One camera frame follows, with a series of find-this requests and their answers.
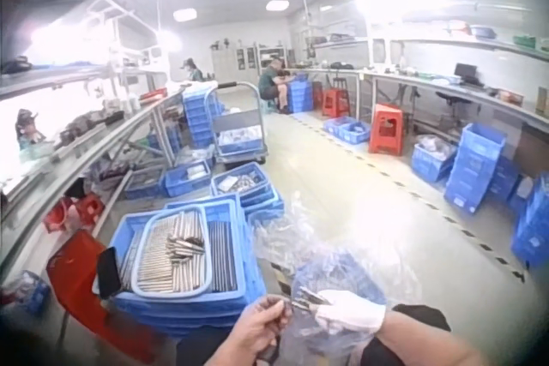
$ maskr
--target white glove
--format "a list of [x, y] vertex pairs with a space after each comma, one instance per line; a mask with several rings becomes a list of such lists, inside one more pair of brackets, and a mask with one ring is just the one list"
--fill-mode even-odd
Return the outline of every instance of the white glove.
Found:
[[386, 308], [350, 291], [319, 291], [318, 295], [331, 304], [317, 306], [315, 318], [330, 333], [343, 329], [376, 333], [383, 324]]

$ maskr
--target floor marking line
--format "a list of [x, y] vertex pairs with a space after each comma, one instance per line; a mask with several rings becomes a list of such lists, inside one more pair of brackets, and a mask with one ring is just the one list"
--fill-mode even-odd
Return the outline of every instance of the floor marking line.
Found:
[[[335, 141], [337, 146], [340, 146], [340, 147], [344, 147], [343, 145], [341, 145], [338, 141], [336, 141], [335, 139], [333, 139], [332, 137], [329, 137], [331, 135], [325, 135], [325, 134], [322, 134], [322, 136], [327, 136], [327, 139], [329, 141]], [[349, 152], [352, 152], [350, 149], [347, 149], [345, 148], [346, 151], [349, 153]], [[361, 159], [361, 160], [366, 160], [366, 158], [362, 158], [358, 155], [355, 154], [355, 158], [356, 159]], [[372, 169], [376, 169], [377, 167], [372, 164], [372, 163], [366, 163], [368, 166], [370, 166]], [[392, 179], [391, 178], [391, 175], [385, 171], [381, 171], [381, 170], [378, 170], [379, 173], [385, 177], [388, 177], [392, 180], [392, 182], [394, 184], [396, 184], [397, 186], [399, 186], [400, 188], [402, 188], [403, 190], [405, 190], [407, 193], [409, 193], [413, 198], [421, 201], [422, 203], [424, 203], [426, 206], [428, 206], [431, 210], [435, 210], [438, 212], [438, 214], [440, 214], [446, 221], [448, 221], [449, 223], [453, 224], [453, 225], [456, 225], [458, 227], [458, 229], [462, 232], [462, 234], [467, 237], [468, 239], [471, 239], [471, 240], [474, 240], [475, 243], [479, 246], [480, 249], [483, 250], [483, 252], [486, 254], [486, 255], [489, 255], [490, 258], [492, 258], [494, 261], [496, 261], [497, 263], [499, 263], [499, 265], [501, 265], [502, 267], [505, 267], [505, 269], [507, 271], [509, 271], [511, 274], [513, 274], [517, 279], [519, 279], [522, 283], [525, 283], [525, 276], [524, 276], [524, 271], [521, 273], [520, 271], [516, 270], [515, 268], [513, 268], [508, 261], [506, 261], [503, 257], [499, 257], [497, 255], [495, 255], [495, 251], [490, 247], [488, 246], [486, 243], [482, 242], [481, 239], [478, 239], [472, 232], [466, 230], [465, 228], [463, 228], [463, 226], [457, 222], [455, 219], [452, 219], [450, 216], [446, 216], [445, 214], [443, 214], [443, 211], [439, 208], [439, 207], [436, 207], [435, 205], [431, 204], [428, 200], [424, 199], [420, 194], [416, 193], [416, 192], [413, 192], [412, 190], [408, 190], [406, 189], [406, 185], [404, 183], [400, 183], [400, 182], [397, 182], [396, 180]]]

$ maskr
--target red plastic stool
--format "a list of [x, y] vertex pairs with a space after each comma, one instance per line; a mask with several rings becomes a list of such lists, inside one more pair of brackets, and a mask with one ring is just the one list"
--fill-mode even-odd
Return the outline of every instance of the red plastic stool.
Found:
[[94, 192], [88, 193], [86, 197], [77, 201], [75, 207], [82, 225], [92, 227], [95, 226], [95, 222], [97, 222], [105, 209], [105, 205], [100, 197]]
[[349, 116], [349, 93], [343, 89], [328, 89], [324, 92], [323, 116]]
[[315, 109], [323, 107], [323, 84], [320, 81], [312, 82], [312, 98]]
[[404, 115], [398, 106], [376, 105], [368, 152], [377, 153], [382, 150], [400, 156], [403, 129]]
[[62, 197], [51, 211], [44, 218], [44, 226], [48, 233], [54, 231], [66, 231], [67, 217], [69, 216], [69, 208], [73, 205], [69, 197]]
[[103, 250], [105, 246], [87, 231], [76, 231], [46, 265], [51, 287], [59, 303], [84, 327], [126, 355], [151, 363], [155, 358], [155, 333], [127, 318], [118, 317], [115, 325], [113, 315], [92, 293], [97, 258]]

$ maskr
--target black phone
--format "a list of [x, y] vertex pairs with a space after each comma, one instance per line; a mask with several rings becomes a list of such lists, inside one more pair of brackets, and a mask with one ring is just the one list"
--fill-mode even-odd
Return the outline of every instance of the black phone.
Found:
[[117, 254], [114, 248], [109, 248], [99, 255], [97, 279], [101, 299], [108, 299], [122, 290], [122, 282], [118, 274]]

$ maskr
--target person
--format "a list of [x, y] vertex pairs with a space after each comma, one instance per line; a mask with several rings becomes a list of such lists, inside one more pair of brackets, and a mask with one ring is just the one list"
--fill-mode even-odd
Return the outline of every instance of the person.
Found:
[[263, 100], [278, 98], [279, 110], [288, 113], [288, 86], [293, 76], [281, 75], [282, 61], [275, 57], [259, 77], [257, 88]]
[[[375, 336], [362, 351], [361, 366], [487, 364], [477, 350], [448, 331], [449, 327], [438, 310], [422, 306], [429, 310], [416, 312], [419, 317], [416, 320], [403, 313], [402, 309], [387, 310], [384, 305], [370, 302], [350, 291], [327, 290], [318, 294], [330, 302], [312, 307], [321, 327], [331, 333], [346, 329]], [[260, 354], [274, 343], [291, 320], [289, 307], [284, 297], [260, 298], [244, 310], [206, 366], [255, 364]], [[422, 322], [424, 319], [427, 322], [436, 319], [435, 325], [425, 324]]]
[[20, 109], [17, 113], [15, 133], [17, 135], [20, 150], [45, 140], [45, 136], [36, 129], [34, 119], [37, 116], [38, 115], [33, 116], [33, 113], [27, 109]]
[[189, 57], [183, 62], [183, 68], [189, 70], [189, 80], [190, 81], [204, 81], [204, 76], [202, 71], [197, 68], [195, 61], [192, 57]]

